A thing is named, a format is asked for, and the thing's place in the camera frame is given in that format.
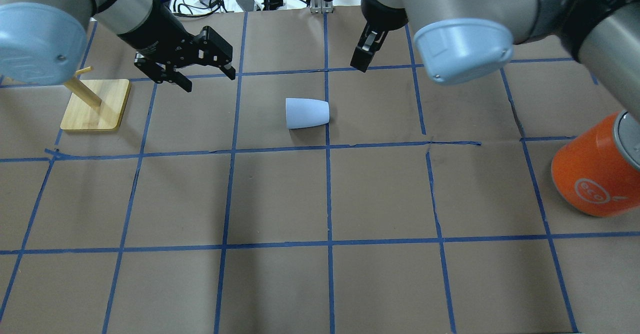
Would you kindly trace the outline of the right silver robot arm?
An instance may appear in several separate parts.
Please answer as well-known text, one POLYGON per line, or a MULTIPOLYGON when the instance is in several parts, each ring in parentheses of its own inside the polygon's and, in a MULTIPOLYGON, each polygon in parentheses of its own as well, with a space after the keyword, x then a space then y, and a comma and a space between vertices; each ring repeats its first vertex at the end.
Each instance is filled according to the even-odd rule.
POLYGON ((432 81, 491 74, 514 46, 553 34, 635 119, 639 118, 639 0, 362 0, 374 34, 410 24, 432 81))

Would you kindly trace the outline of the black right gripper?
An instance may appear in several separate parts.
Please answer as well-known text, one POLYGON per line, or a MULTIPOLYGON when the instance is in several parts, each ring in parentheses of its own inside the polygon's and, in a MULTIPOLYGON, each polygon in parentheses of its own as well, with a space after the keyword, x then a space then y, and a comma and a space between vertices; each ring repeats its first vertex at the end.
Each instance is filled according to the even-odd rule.
POLYGON ((350 66, 365 73, 388 33, 404 27, 409 18, 404 8, 391 8, 375 0, 361 0, 360 6, 366 24, 353 51, 350 66))

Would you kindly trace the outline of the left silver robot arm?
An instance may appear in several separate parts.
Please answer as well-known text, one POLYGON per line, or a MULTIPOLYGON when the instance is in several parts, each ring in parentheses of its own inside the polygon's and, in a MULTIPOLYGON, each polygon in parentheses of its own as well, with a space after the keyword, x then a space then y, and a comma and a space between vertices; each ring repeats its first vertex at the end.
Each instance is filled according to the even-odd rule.
POLYGON ((0 72, 21 83, 64 83, 82 62, 94 19, 135 49, 135 67, 156 83, 190 92, 179 70, 192 65, 235 79, 231 44, 210 26, 189 33, 169 1, 0 0, 0 72))

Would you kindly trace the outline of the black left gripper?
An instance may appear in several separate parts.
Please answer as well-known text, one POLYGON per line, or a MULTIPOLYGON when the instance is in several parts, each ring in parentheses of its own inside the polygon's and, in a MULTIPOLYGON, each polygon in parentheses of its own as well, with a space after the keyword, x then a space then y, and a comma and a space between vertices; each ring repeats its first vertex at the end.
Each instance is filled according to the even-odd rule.
POLYGON ((137 52, 135 67, 156 83, 169 81, 191 93, 192 81, 178 69, 192 65, 216 67, 231 81, 237 77, 228 41, 208 25, 189 33, 163 4, 153 4, 137 28, 118 37, 137 52))

